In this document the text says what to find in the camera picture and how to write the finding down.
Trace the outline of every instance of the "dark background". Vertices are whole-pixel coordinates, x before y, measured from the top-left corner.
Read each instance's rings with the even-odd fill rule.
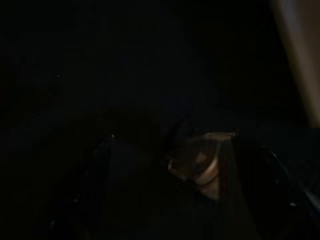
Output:
[[[156,148],[188,116],[195,134],[239,128],[286,156],[288,126],[308,126],[268,1],[15,1],[0,9],[1,169],[12,234],[28,231],[97,136],[118,131]]]

